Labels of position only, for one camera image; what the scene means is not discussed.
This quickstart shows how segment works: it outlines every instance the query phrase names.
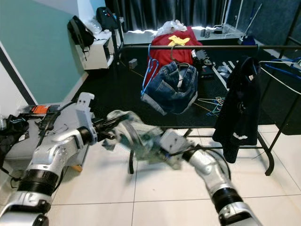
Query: white cabinet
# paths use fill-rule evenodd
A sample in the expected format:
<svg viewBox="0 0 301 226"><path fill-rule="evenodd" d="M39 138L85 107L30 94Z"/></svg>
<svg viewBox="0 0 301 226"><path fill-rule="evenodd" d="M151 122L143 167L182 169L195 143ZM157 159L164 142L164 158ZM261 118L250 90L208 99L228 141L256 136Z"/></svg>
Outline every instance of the white cabinet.
<svg viewBox="0 0 301 226"><path fill-rule="evenodd" d="M85 51L87 52L85 53L83 53L79 45L76 46L81 64L85 70L108 68L113 61L114 46L112 33L101 32L95 38L98 40L93 42L90 50L86 47Z"/></svg>

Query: yellow cloth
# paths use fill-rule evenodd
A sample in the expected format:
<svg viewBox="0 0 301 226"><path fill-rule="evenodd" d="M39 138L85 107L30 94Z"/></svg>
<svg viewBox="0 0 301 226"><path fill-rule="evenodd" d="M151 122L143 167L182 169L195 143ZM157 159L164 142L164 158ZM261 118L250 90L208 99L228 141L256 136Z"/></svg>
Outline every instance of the yellow cloth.
<svg viewBox="0 0 301 226"><path fill-rule="evenodd" d="M185 46L185 44L190 40L190 38L186 38L186 39L181 39L175 35L170 36L168 38L169 40L172 40L168 45L169 46L174 46L175 44L179 44L181 46Z"/></svg>

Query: black backpack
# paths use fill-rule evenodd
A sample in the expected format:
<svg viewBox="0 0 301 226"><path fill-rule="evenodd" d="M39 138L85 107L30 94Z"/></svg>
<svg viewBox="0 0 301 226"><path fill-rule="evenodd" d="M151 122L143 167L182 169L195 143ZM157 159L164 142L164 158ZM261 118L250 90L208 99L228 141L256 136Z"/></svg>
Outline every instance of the black backpack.
<svg viewBox="0 0 301 226"><path fill-rule="evenodd" d="M118 23L108 7L99 7L96 10L96 19L102 28L112 30L118 29Z"/></svg>
<svg viewBox="0 0 301 226"><path fill-rule="evenodd" d="M71 34L74 44L80 45L84 54L88 52L85 51L85 47L89 47L90 49L90 46L92 45L95 39L93 33L85 26L85 24L77 16L74 16L68 22L67 28Z"/></svg>

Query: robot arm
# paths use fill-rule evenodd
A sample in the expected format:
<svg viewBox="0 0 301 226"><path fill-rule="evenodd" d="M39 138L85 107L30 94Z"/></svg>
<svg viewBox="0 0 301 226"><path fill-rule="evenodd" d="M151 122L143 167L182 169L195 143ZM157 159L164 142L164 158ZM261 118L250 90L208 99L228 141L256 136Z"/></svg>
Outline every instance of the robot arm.
<svg viewBox="0 0 301 226"><path fill-rule="evenodd" d="M0 225L48 226L45 214L50 210L52 193L68 159L79 152L85 144L93 145L105 138L113 139L110 133L122 121L121 118L98 120L92 123L90 100L94 96L81 93L77 102L77 114L82 127L56 136L49 145L41 145L35 150L32 161L3 211ZM204 180L221 225L261 226L257 217L238 195L233 184L218 161L201 147L191 147L191 143L168 129L154 143L164 156L184 159L195 167Z"/></svg>

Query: orange label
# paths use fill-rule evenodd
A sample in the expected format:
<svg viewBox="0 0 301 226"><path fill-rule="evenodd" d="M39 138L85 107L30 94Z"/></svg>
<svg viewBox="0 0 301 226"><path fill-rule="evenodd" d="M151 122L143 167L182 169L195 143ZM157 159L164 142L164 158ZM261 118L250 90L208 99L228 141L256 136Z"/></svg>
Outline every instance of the orange label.
<svg viewBox="0 0 301 226"><path fill-rule="evenodd" d="M36 106L33 113L34 114L46 114L48 111L48 108L49 107L46 107L45 105L39 105L39 106Z"/></svg>

